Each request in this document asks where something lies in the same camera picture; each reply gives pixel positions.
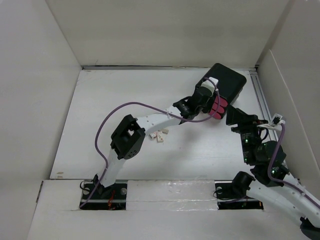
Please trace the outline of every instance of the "robotic arm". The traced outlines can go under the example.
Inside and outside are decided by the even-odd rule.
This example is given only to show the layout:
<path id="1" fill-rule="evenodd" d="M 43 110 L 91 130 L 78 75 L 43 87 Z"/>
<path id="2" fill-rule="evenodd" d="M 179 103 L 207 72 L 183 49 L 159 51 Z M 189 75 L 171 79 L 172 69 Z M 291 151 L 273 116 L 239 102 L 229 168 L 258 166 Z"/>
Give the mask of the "robotic arm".
<path id="1" fill-rule="evenodd" d="M 276 114 L 269 123 L 259 120 L 256 115 L 248 115 L 238 108 L 229 106 L 226 124 L 231 131 L 241 137 L 244 163 L 254 166 L 250 171 L 240 171 L 231 187 L 221 189 L 236 198 L 251 197 L 284 213 L 300 226 L 304 235 L 312 240 L 320 239 L 320 201 L 316 199 L 284 164 L 286 154 L 280 146 L 284 135 L 284 118 Z M 262 129 L 281 130 L 279 141 L 263 142 Z"/>
<path id="2" fill-rule="evenodd" d="M 125 116 L 111 135 L 111 149 L 105 169 L 94 176 L 95 188 L 91 194 L 96 190 L 103 198 L 110 193 L 125 161 L 139 153 L 144 138 L 149 134 L 184 122 L 202 122 L 203 120 L 193 119 L 203 109 L 211 109 L 216 99 L 217 84 L 218 80 L 214 78 L 203 79 L 196 85 L 192 96 L 175 102 L 162 113 L 138 118 Z M 280 115 L 268 122 L 259 120 L 256 115 L 248 115 L 238 108 L 228 107 L 226 124 L 237 124 L 231 131 L 241 136 L 244 163 L 254 166 L 250 170 L 253 176 L 240 171 L 233 179 L 231 187 L 220 189 L 217 194 L 227 191 L 232 193 L 234 198 L 251 197 L 269 204 L 300 226 L 307 237 L 320 240 L 320 201 L 289 174 L 284 165 L 286 154 L 282 147 L 276 141 L 263 142 L 264 139 L 261 139 L 262 129 L 279 130 L 283 122 Z"/>
<path id="3" fill-rule="evenodd" d="M 192 96 L 185 97 L 165 109 L 164 113 L 155 113 L 144 117 L 134 118 L 131 114 L 125 116 L 111 135 L 111 149 L 107 158 L 108 165 L 93 178 L 97 192 L 103 195 L 110 192 L 117 178 L 118 172 L 126 162 L 133 158 L 141 149 L 144 138 L 159 129 L 180 125 L 193 119 L 208 107 L 208 102 L 215 101 L 215 78 L 202 79 L 196 86 Z"/>

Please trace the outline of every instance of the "white surface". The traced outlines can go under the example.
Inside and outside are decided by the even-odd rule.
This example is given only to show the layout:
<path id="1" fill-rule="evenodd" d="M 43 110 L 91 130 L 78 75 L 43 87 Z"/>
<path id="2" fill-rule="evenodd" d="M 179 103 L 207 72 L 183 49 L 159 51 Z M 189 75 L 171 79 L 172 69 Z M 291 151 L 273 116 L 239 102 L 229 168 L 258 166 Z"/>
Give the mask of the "white surface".
<path id="1" fill-rule="evenodd" d="M 128 211 L 216 211 L 214 180 L 128 181 Z"/>
<path id="2" fill-rule="evenodd" d="M 27 240 L 307 239 L 282 214 L 261 210 L 79 210 L 79 183 L 44 182 Z"/>
<path id="3" fill-rule="evenodd" d="M 286 116 L 290 171 L 320 198 L 320 1 L 295 1 L 258 73 L 272 112 Z"/>
<path id="4" fill-rule="evenodd" d="M 280 17 L 278 18 L 276 25 L 273 28 L 272 33 L 270 34 L 270 37 L 267 41 L 267 43 L 264 45 L 264 48 L 260 54 L 260 57 L 257 61 L 257 65 L 260 65 L 262 60 L 264 59 L 265 55 L 267 54 L 267 52 L 269 51 L 269 49 L 273 46 L 273 44 L 275 43 L 283 25 L 284 22 L 287 19 L 287 16 L 292 8 L 292 6 L 294 5 L 296 0 L 288 0 L 286 6 L 284 7 Z"/>
<path id="5" fill-rule="evenodd" d="M 41 180 L 0 181 L 0 239 L 26 240 Z"/>
<path id="6" fill-rule="evenodd" d="M 46 0 L 81 65 L 255 66 L 288 0 Z"/>
<path id="7" fill-rule="evenodd" d="M 142 102 L 165 109 L 190 96 L 207 68 L 172 70 L 81 71 L 51 178 L 92 179 L 105 167 L 96 152 L 94 140 L 105 116 L 120 104 Z M 234 106 L 248 114 L 261 111 L 248 71 L 245 84 Z M 143 117 L 154 113 L 142 106 L 125 107 L 104 126 L 98 145 L 108 155 L 111 134 L 125 115 Z M 200 114 L 197 119 L 207 117 Z M 225 118 L 202 123 L 184 123 L 168 128 L 164 143 L 145 138 L 138 155 L 127 160 L 117 178 L 124 180 L 232 180 L 244 164 L 240 135 L 231 132 Z"/>
<path id="8" fill-rule="evenodd" d="M 0 179 L 49 177 L 79 72 L 45 0 L 0 4 Z"/>

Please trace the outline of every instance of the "connector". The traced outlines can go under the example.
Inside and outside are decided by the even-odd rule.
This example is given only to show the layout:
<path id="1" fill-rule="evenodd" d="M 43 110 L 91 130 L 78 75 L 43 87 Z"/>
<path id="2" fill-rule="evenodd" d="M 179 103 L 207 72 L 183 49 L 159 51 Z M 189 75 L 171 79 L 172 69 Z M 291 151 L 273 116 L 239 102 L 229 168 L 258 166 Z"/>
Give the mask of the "connector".
<path id="1" fill-rule="evenodd" d="M 273 115 L 271 121 L 269 122 L 269 125 L 271 127 L 275 127 L 277 125 L 285 124 L 285 123 L 286 123 L 286 119 L 282 115 L 276 113 L 275 115 Z"/>
<path id="2" fill-rule="evenodd" d="M 213 78 L 213 77 L 209 77 L 209 79 L 214 82 L 214 84 L 217 86 L 219 80 L 216 79 L 216 78 Z M 208 80 L 204 81 L 202 84 L 201 84 L 201 87 L 205 87 L 207 89 L 209 89 L 211 91 L 212 94 L 214 94 L 216 88 L 215 86 Z"/>
<path id="3" fill-rule="evenodd" d="M 157 132 L 156 131 L 150 134 L 150 138 L 151 139 L 155 139 L 156 137 L 157 137 Z"/>
<path id="4" fill-rule="evenodd" d="M 159 130 L 160 132 L 164 133 L 164 134 L 168 134 L 169 133 L 169 129 L 166 128 L 162 128 L 161 130 Z"/>
<path id="5" fill-rule="evenodd" d="M 164 138 L 162 136 L 162 131 L 157 131 L 156 132 L 156 141 L 158 143 L 163 143 L 164 142 Z"/>

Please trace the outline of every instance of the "white floor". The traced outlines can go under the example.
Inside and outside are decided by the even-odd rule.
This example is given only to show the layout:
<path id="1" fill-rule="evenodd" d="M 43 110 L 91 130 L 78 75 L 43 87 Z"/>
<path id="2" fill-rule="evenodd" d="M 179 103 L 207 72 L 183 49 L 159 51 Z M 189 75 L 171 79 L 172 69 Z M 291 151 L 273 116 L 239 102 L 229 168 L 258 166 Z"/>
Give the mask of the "white floor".
<path id="1" fill-rule="evenodd" d="M 25 240 L 36 209 L 41 180 L 0 181 L 0 239 Z"/>
<path id="2" fill-rule="evenodd" d="M 214 210 L 214 202 L 212 210 L 79 210 L 79 183 L 44 182 L 27 240 L 307 240 L 281 213 Z"/>
<path id="3" fill-rule="evenodd" d="M 105 116 L 120 104 L 142 102 L 165 109 L 190 96 L 208 68 L 165 70 L 83 70 L 80 73 L 51 172 L 51 179 L 92 179 L 104 168 L 94 148 L 94 139 Z M 248 114 L 262 117 L 248 71 L 234 103 Z M 99 139 L 108 155 L 111 134 L 125 115 L 142 117 L 153 111 L 141 106 L 119 110 L 105 124 Z M 201 114 L 198 119 L 207 115 Z M 184 123 L 169 129 L 164 143 L 146 138 L 140 153 L 128 160 L 119 180 L 232 180 L 244 164 L 240 135 L 222 120 Z"/>

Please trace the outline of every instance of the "red wire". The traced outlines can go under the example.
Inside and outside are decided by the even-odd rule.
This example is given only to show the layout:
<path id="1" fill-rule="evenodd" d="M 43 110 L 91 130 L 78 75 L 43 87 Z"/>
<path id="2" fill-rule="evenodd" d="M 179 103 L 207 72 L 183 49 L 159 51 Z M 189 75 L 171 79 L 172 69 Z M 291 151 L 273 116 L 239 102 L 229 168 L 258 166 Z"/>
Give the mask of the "red wire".
<path id="1" fill-rule="evenodd" d="M 110 199 L 109 199 L 109 201 L 108 201 L 109 210 L 110 210 L 111 205 L 112 205 L 112 200 L 113 200 L 114 197 L 115 197 L 115 193 L 116 193 L 116 191 L 113 190 L 113 191 L 112 191 L 112 195 L 111 195 L 111 197 L 110 197 Z"/>

